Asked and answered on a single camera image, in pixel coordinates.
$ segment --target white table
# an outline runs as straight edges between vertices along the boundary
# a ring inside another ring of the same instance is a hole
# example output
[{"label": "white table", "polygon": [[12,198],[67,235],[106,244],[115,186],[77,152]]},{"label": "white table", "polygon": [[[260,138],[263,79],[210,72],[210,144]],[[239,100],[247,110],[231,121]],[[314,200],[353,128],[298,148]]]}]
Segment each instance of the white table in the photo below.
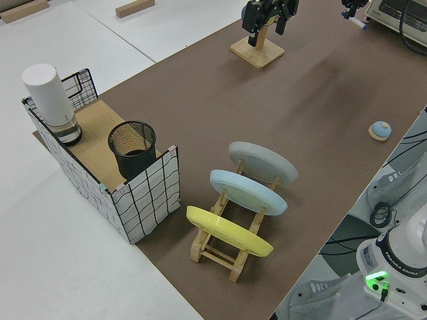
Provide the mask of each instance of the white table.
[{"label": "white table", "polygon": [[39,62],[65,77],[88,67],[99,93],[153,65],[76,4],[0,21],[2,319],[200,319],[135,246],[68,181],[21,99]]},{"label": "white table", "polygon": [[118,18],[131,0],[74,0],[82,9],[155,62],[241,18],[247,0],[156,0],[153,7]]}]

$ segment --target light blue plate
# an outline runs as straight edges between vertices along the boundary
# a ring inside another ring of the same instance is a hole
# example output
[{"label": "light blue plate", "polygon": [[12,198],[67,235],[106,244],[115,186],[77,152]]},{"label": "light blue plate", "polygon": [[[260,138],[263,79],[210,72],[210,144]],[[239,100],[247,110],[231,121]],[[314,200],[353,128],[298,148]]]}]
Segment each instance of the light blue plate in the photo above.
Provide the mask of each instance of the light blue plate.
[{"label": "light blue plate", "polygon": [[281,215],[288,204],[277,193],[265,185],[237,173],[212,170],[212,187],[221,193],[226,190],[226,198],[255,212],[267,209],[266,215]]},{"label": "light blue plate", "polygon": [[260,181],[273,183],[278,176],[280,177],[278,185],[289,185],[298,176],[298,171],[292,163],[260,145],[233,142],[228,146],[228,155],[236,165],[242,160],[242,171]]}]

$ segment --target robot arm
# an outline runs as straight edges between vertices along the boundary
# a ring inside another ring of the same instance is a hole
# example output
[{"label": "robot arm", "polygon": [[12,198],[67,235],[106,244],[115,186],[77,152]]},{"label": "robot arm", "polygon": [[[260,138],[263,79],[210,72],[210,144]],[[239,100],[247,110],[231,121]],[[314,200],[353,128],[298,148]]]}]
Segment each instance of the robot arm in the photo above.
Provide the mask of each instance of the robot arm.
[{"label": "robot arm", "polygon": [[270,25],[278,17],[276,33],[283,35],[286,22],[296,14],[298,0],[251,0],[243,8],[243,29],[250,33],[248,43],[255,47],[258,33],[264,25]]},{"label": "robot arm", "polygon": [[365,6],[369,0],[342,0],[342,5],[345,6],[348,11],[346,11],[343,16],[345,19],[354,17],[356,10]]}]

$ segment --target toaster oven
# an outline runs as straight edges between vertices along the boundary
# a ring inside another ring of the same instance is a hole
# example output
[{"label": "toaster oven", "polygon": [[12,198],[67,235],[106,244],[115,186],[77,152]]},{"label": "toaster oven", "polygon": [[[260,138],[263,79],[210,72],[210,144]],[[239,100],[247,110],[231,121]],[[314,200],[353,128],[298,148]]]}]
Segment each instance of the toaster oven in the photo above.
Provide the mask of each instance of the toaster oven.
[{"label": "toaster oven", "polygon": [[[399,32],[399,22],[406,0],[372,0],[366,15]],[[427,0],[411,0],[404,18],[403,32],[427,47]]]}]

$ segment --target marker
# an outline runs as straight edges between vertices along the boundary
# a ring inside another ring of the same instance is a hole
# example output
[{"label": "marker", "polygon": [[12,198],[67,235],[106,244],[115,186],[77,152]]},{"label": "marker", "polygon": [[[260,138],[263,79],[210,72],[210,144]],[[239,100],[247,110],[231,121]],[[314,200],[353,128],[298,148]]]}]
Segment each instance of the marker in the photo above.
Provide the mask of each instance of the marker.
[{"label": "marker", "polygon": [[[346,14],[346,12],[345,11],[343,11],[343,12],[341,12],[341,15],[342,16],[344,16]],[[362,28],[363,30],[367,30],[368,29],[368,26],[365,24],[365,23],[363,23],[363,22],[361,22],[361,20],[359,20],[359,19],[357,19],[357,18],[355,18],[355,17],[349,17],[348,18],[352,23],[354,23],[354,24],[356,24],[356,25],[358,25],[360,28]]]}]

